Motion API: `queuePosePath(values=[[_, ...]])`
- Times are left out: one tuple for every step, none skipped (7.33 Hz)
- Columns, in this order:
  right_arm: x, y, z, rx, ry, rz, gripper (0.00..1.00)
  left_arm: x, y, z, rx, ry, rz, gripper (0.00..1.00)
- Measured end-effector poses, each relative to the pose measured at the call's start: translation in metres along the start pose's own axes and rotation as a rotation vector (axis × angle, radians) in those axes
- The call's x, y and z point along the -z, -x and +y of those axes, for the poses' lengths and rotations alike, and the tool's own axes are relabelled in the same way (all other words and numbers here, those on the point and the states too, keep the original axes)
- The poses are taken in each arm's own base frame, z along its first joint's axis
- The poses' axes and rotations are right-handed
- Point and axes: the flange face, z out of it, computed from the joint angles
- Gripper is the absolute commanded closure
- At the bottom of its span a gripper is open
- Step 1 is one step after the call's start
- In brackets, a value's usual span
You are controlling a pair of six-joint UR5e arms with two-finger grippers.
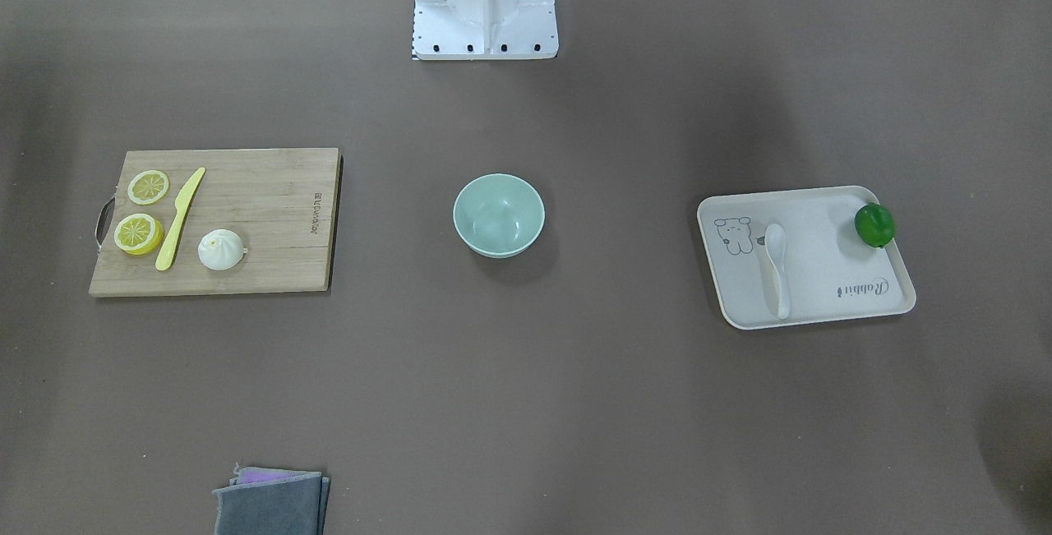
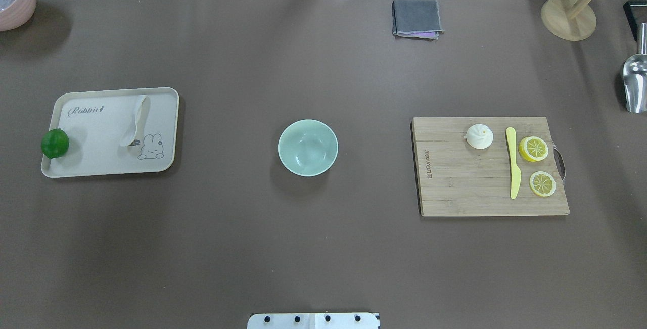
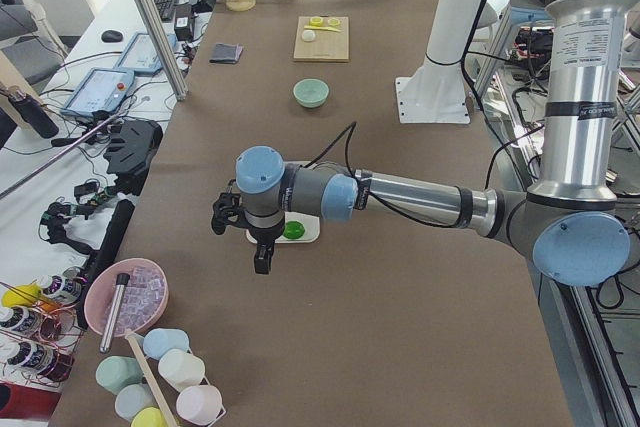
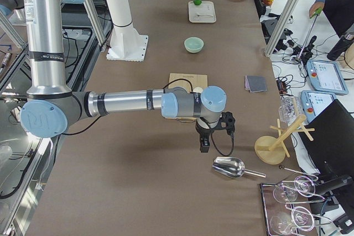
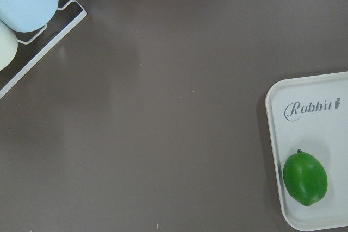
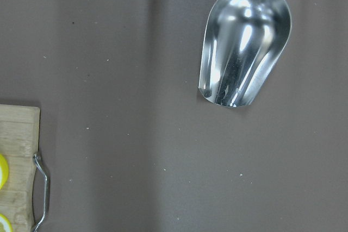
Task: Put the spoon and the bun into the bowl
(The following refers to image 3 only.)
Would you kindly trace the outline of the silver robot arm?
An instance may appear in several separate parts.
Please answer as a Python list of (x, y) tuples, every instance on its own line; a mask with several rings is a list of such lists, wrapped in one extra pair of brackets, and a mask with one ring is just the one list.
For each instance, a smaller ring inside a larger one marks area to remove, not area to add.
[(618, 273), (630, 239), (615, 217), (606, 172), (626, 16), (638, 0), (522, 0), (543, 7), (554, 22), (537, 180), (523, 192), (463, 187), (352, 170), (316, 158), (288, 163), (271, 147), (245, 150), (222, 221), (256, 242), (254, 268), (271, 269), (285, 216), (297, 212), (347, 221), (354, 210), (381, 205), (414, 222), (470, 228), (513, 247), (538, 271), (569, 286), (593, 286)]

